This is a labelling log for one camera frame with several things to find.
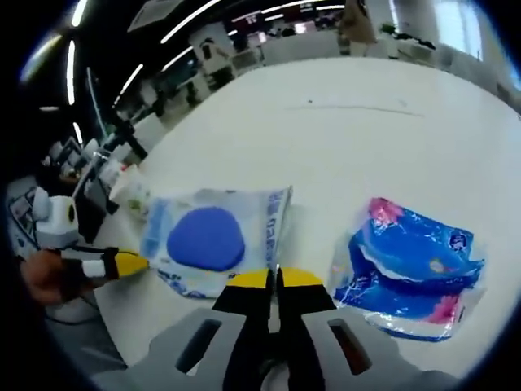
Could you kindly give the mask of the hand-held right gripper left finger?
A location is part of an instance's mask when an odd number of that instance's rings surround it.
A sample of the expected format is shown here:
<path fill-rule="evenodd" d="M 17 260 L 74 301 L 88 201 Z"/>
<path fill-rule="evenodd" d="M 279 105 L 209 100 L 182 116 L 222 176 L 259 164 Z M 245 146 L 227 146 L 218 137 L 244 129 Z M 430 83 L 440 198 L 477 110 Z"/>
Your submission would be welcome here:
<path fill-rule="evenodd" d="M 273 274 L 230 279 L 212 308 L 198 308 L 154 337 L 125 370 L 92 379 L 99 390 L 259 390 L 269 339 Z"/>

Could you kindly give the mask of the person's left hand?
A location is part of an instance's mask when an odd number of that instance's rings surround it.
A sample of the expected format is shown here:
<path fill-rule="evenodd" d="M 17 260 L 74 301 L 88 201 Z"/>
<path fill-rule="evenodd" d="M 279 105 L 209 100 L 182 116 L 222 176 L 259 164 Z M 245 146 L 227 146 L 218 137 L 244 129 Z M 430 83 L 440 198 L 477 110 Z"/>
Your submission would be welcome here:
<path fill-rule="evenodd" d="M 42 305 L 58 305 L 78 298 L 87 288 L 85 281 L 67 273 L 58 253 L 39 250 L 20 263 L 21 276 L 32 298 Z"/>

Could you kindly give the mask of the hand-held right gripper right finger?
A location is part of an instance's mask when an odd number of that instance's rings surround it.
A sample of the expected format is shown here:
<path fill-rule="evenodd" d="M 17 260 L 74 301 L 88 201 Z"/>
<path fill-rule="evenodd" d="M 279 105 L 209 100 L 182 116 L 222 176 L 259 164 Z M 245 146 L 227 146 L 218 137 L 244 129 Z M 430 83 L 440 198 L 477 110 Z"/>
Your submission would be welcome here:
<path fill-rule="evenodd" d="M 337 308 L 322 281 L 278 268 L 280 336 L 291 390 L 394 390 L 407 379 L 396 342 L 347 307 Z"/>

